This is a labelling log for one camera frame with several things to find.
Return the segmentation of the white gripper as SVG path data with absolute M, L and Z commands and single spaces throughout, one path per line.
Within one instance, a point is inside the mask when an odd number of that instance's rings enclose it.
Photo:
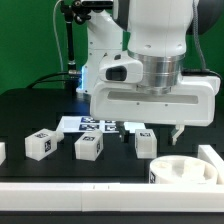
M 123 122 L 176 125 L 171 131 L 175 145 L 185 126 L 207 126 L 213 121 L 219 77 L 184 76 L 181 55 L 152 57 L 126 52 L 143 64 L 142 80 L 106 82 L 98 73 L 90 102 L 93 118 L 117 121 L 122 142 L 128 142 L 130 134 Z

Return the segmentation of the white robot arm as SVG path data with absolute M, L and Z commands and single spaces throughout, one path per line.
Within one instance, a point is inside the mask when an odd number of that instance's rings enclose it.
M 102 58 L 91 93 L 95 119 L 187 126 L 214 119 L 221 79 L 203 68 L 184 70 L 186 35 L 205 33 L 224 0 L 114 0 L 112 18 L 130 33 L 128 47 Z

